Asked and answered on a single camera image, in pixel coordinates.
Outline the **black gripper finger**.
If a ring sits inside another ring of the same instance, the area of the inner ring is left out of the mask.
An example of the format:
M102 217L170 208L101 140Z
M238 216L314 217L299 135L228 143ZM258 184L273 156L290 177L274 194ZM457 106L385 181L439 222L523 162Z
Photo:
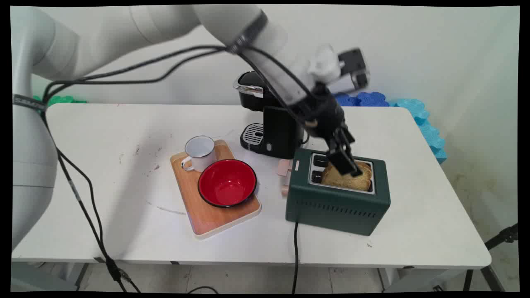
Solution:
M333 133L332 137L326 141L328 144L329 150L326 155L336 155L340 152L341 149L341 139L338 133Z
M363 170L355 163L352 155L352 148L350 144L355 142L354 137L350 134L347 127L339 127L334 133L338 133L341 139L341 149L336 155L330 155L330 162L337 169L339 174L351 176L360 176L363 174Z

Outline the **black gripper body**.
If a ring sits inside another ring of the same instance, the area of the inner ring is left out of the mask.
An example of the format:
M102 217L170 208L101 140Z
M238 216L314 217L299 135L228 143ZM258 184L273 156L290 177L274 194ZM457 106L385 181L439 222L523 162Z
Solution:
M324 83L316 83L311 94L295 104L295 115L310 137L335 140L345 122L342 107Z

